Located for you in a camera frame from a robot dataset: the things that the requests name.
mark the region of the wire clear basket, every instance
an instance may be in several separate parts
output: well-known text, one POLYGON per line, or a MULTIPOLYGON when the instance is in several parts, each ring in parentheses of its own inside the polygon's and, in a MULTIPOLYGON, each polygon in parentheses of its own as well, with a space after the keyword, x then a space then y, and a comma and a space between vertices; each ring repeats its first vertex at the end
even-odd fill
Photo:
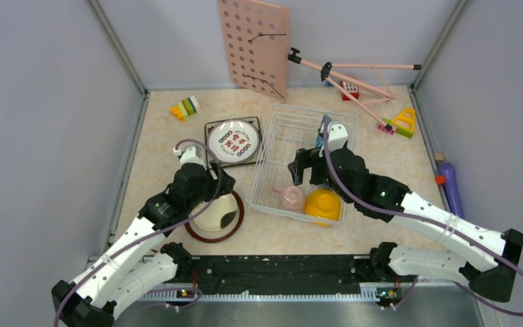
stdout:
MULTIPOLYGON (((340 205, 339 220, 334 221, 306 215, 303 212, 289 211, 283 207, 280 198, 272 191, 275 187, 294 185, 287 164, 294 160, 298 149, 315 148, 317 130, 324 114, 346 127, 348 149, 353 150, 355 129, 358 125, 358 119, 355 116, 285 104, 272 106, 265 123, 266 131, 261 147, 263 150, 257 156, 253 182, 246 198, 247 203, 254 210, 319 223, 324 226, 336 226, 345 221, 349 208, 343 201, 340 205)), ((303 184, 299 185, 306 198, 317 189, 323 188, 318 185, 310 185, 311 171, 309 169, 304 173, 303 184)))

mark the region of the yellow bowl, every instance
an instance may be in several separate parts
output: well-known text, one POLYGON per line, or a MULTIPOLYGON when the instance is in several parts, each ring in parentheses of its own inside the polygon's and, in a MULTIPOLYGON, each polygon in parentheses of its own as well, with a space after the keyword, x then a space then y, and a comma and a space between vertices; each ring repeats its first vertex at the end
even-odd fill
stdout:
MULTIPOLYGON (((329 189, 318 189, 312 192, 304 204, 306 215, 323 219, 338 221, 340 220, 341 200, 338 195, 329 189)), ((328 227, 329 223, 315 223, 323 227, 328 227)))

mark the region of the plate with red text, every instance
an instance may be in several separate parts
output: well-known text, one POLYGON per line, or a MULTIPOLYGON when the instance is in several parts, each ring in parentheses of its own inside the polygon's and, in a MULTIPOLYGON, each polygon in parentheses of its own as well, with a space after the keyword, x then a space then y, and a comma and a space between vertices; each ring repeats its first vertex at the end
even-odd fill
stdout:
POLYGON ((219 161, 238 164, 255 154, 259 133, 252 124, 234 119, 219 123, 209 133, 207 143, 219 161))

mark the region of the gray wall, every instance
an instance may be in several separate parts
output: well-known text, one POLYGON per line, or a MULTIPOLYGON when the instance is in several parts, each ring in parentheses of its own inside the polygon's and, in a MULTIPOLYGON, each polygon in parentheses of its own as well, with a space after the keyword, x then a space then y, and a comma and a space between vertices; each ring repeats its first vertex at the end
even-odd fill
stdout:
MULTIPOLYGON (((467 7, 420 96, 467 218, 523 232, 523 2, 486 2, 467 7)), ((523 310, 521 278, 508 307, 523 310)))
POLYGON ((86 1, 0 0, 0 326, 101 249, 140 104, 86 1))
MULTIPOLYGON (((146 87, 232 87, 215 0, 102 0, 146 87)), ((316 63, 422 63, 456 0, 268 0, 291 8, 290 44, 316 63)), ((375 74, 350 71, 369 82, 375 74)), ((392 84, 413 71, 387 71, 392 84)), ((292 86, 319 73, 289 65, 292 86)))

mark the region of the red toy block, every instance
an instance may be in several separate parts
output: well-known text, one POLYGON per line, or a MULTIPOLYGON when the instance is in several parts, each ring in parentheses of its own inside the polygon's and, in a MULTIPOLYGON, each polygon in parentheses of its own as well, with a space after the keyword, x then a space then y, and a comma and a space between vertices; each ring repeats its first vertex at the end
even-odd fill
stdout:
MULTIPOLYGON (((346 83, 343 80, 340 81, 340 85, 344 88, 344 90, 348 91, 354 98, 360 97, 360 91, 357 87, 353 86, 352 84, 346 83)), ((342 93, 342 100, 343 101, 350 101, 350 98, 347 97, 344 93, 342 93)))

